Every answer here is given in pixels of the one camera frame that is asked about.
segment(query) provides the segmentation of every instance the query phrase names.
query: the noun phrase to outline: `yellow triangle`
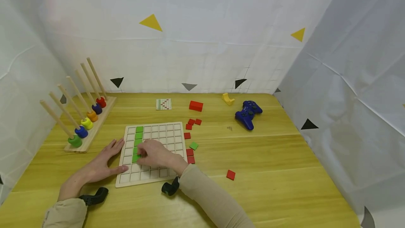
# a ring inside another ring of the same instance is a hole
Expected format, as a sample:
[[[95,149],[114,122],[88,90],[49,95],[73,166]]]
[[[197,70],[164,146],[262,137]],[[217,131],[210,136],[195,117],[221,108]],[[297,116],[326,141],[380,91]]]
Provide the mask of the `yellow triangle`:
[[[159,30],[159,31],[163,32],[162,28],[160,28],[159,22],[156,20],[156,17],[154,14],[152,14],[149,17],[147,17],[146,19],[142,20],[141,22],[139,22],[139,24],[153,28],[154,30]]]
[[[296,31],[295,33],[292,33],[291,36],[293,36],[298,41],[302,42],[303,38],[304,38],[304,32],[305,32],[305,28]]]

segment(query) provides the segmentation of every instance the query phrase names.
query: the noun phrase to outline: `blue game controller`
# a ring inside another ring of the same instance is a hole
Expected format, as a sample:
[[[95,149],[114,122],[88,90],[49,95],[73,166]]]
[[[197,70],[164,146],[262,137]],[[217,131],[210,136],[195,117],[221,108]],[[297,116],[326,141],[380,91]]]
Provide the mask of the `blue game controller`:
[[[261,114],[263,110],[254,101],[247,100],[243,102],[242,111],[235,113],[235,118],[243,123],[248,130],[253,130],[252,119],[255,114]]]

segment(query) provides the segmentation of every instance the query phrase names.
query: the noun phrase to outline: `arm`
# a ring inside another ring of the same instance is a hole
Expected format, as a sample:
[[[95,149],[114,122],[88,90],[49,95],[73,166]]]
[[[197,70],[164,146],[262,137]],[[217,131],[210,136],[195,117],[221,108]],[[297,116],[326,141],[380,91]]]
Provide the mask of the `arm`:
[[[128,170],[126,166],[114,169],[107,166],[107,161],[117,154],[123,145],[123,139],[113,140],[90,163],[75,172],[62,184],[58,202],[46,212],[42,228],[82,228],[87,207],[84,201],[78,198],[80,191],[87,183],[98,182]]]
[[[217,227],[255,227],[242,207],[195,165],[167,150],[160,142],[147,140],[138,145],[138,164],[166,166],[180,177],[180,189],[195,200]]]

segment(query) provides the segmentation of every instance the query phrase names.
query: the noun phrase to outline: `green ring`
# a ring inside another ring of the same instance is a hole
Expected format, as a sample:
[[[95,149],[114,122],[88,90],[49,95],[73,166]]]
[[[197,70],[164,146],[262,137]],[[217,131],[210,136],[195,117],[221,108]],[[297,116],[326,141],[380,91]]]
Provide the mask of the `green ring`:
[[[68,138],[67,141],[75,148],[82,146],[82,139],[77,135],[74,135],[73,139]]]

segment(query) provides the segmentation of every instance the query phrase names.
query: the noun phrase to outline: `human hand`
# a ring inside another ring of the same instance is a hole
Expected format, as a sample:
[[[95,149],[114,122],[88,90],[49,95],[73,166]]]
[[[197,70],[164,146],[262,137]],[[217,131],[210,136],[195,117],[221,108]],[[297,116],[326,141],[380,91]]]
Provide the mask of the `human hand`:
[[[124,143],[123,138],[112,140],[92,161],[70,176],[60,188],[58,201],[77,198],[86,183],[98,182],[128,170],[127,166],[110,169],[107,165],[110,158],[120,152]]]
[[[138,164],[147,166],[162,166],[173,169],[181,176],[188,163],[179,154],[174,154],[156,140],[145,140],[138,145]]]

